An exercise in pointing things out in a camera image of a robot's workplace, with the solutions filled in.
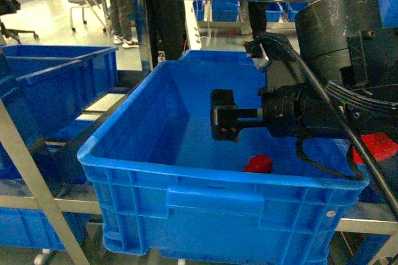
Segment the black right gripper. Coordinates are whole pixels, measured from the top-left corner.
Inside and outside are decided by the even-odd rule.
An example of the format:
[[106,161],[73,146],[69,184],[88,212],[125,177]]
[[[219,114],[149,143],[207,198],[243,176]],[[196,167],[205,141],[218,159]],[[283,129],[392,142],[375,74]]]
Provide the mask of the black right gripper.
[[344,138],[330,106],[304,84],[259,90],[261,120],[239,121],[243,128],[265,127],[273,137]]

